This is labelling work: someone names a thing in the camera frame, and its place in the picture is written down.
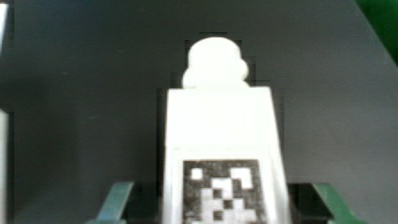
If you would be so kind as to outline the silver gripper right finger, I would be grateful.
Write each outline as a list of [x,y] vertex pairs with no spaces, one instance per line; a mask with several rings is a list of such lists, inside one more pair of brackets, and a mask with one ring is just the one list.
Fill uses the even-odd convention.
[[332,215],[327,224],[364,224],[364,221],[357,218],[353,212],[350,211],[343,197],[332,185],[327,183],[316,183],[312,187]]

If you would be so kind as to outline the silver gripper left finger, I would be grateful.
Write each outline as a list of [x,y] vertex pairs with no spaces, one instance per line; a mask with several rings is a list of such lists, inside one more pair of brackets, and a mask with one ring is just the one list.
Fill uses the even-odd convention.
[[117,182],[112,185],[97,216],[85,222],[85,224],[128,224],[126,219],[122,218],[122,213],[133,186],[133,182]]

